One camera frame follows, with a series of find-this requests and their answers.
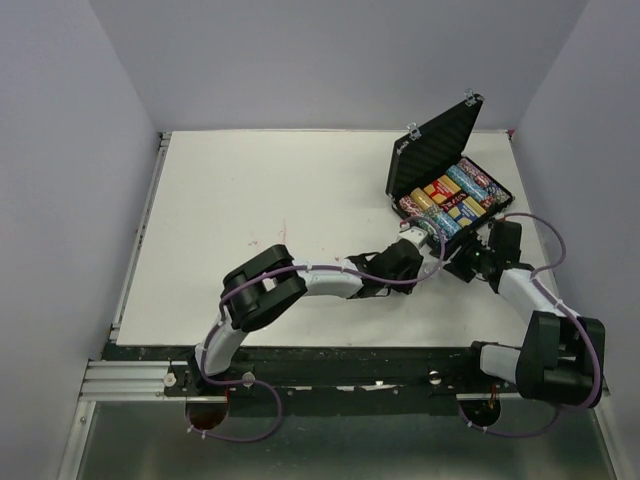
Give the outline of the black poker case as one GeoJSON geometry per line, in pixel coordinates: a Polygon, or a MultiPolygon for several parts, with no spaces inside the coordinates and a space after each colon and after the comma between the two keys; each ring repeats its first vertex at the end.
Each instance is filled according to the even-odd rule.
{"type": "Polygon", "coordinates": [[[483,170],[510,196],[508,202],[496,202],[486,209],[484,216],[473,224],[462,227],[450,238],[445,247],[446,257],[450,257],[473,233],[514,201],[513,194],[504,185],[464,154],[483,104],[484,97],[469,89],[465,92],[463,101],[435,118],[420,126],[410,124],[409,132],[393,145],[385,193],[391,199],[392,210],[402,219],[405,219],[405,214],[399,208],[398,201],[414,189],[425,187],[444,175],[462,157],[468,158],[483,170]]]}

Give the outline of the aluminium table edge rail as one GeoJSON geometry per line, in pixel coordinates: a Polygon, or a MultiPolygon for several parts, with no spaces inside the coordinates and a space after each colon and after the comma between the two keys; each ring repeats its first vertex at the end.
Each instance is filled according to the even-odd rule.
{"type": "Polygon", "coordinates": [[[155,198],[160,177],[162,174],[166,155],[168,153],[171,137],[172,137],[171,132],[161,132],[159,134],[159,140],[160,140],[159,148],[156,155],[156,160],[155,160],[155,164],[154,164],[154,168],[151,176],[151,181],[145,197],[141,218],[136,228],[133,248],[129,258],[129,263],[128,263],[126,275],[124,278],[124,283],[121,288],[116,310],[111,322],[109,335],[107,339],[108,343],[115,343],[119,336],[119,331],[121,329],[123,316],[126,309],[127,299],[129,296],[133,279],[134,279],[138,259],[142,250],[142,245],[146,235],[147,225],[148,225],[151,211],[153,208],[154,198],[155,198]]]}

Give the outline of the red white chip row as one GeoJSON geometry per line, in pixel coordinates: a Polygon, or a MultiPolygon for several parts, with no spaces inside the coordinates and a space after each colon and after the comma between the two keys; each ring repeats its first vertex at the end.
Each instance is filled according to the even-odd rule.
{"type": "Polygon", "coordinates": [[[405,218],[424,219],[424,211],[415,203],[410,196],[404,196],[398,201],[398,206],[405,214],[405,218]]]}

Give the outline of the green blue chip row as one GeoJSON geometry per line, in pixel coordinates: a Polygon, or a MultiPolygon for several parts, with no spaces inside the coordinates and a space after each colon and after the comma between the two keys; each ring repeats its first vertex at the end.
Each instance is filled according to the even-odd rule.
{"type": "Polygon", "coordinates": [[[435,217],[427,214],[418,215],[413,223],[425,232],[425,239],[421,241],[422,246],[440,248],[445,246],[450,239],[449,232],[440,225],[435,217]]]}

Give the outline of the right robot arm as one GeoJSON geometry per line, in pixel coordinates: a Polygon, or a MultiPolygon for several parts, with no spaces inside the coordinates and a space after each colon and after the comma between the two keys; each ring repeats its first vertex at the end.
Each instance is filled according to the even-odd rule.
{"type": "Polygon", "coordinates": [[[525,399],[593,408],[602,394],[605,327],[567,307],[541,283],[541,270],[521,261],[521,237],[520,223],[495,221],[486,242],[470,235],[445,265],[466,283],[486,281],[527,327],[519,346],[474,342],[478,357],[461,365],[461,382],[480,392],[501,379],[525,399]]]}

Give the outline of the red card deck box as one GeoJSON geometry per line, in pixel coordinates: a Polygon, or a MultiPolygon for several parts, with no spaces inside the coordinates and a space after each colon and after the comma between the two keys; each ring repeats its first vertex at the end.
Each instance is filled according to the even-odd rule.
{"type": "Polygon", "coordinates": [[[461,187],[448,175],[440,176],[423,188],[427,196],[438,205],[453,198],[460,190],[461,187]]]}

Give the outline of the light blue chip stack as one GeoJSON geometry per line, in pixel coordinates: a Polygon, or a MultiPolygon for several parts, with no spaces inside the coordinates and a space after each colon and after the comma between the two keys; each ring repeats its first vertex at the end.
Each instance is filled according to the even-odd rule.
{"type": "Polygon", "coordinates": [[[453,218],[442,210],[436,209],[433,213],[433,218],[448,238],[452,238],[462,229],[462,227],[453,218]]]}
{"type": "Polygon", "coordinates": [[[447,176],[461,188],[473,185],[473,180],[457,165],[452,165],[446,170],[447,176]]]}
{"type": "Polygon", "coordinates": [[[482,187],[475,184],[473,181],[464,182],[461,188],[467,193],[469,197],[471,197],[484,209],[489,209],[496,203],[494,197],[491,194],[489,194],[482,187]]]}

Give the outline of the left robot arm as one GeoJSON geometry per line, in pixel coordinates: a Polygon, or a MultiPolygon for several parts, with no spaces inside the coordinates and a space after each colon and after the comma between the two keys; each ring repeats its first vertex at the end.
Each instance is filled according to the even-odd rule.
{"type": "Polygon", "coordinates": [[[420,243],[399,239],[382,252],[351,255],[333,264],[299,261],[282,244],[268,248],[224,278],[218,316],[194,349],[188,384],[201,395],[214,393],[246,336],[272,324],[305,296],[410,294],[441,265],[426,268],[420,248],[420,243]]]}

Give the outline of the gold chip row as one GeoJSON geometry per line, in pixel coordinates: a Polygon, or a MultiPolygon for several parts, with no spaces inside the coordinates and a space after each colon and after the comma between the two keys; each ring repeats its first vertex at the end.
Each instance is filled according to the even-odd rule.
{"type": "Polygon", "coordinates": [[[438,205],[420,188],[414,189],[410,193],[410,198],[424,212],[438,209],[438,205]]]}

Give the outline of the aluminium frame rail left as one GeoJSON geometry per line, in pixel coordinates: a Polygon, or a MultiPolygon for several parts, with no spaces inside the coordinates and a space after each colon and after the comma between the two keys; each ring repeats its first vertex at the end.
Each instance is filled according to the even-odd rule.
{"type": "Polygon", "coordinates": [[[163,400],[163,379],[168,370],[168,361],[90,361],[79,399],[95,402],[163,400]]]}

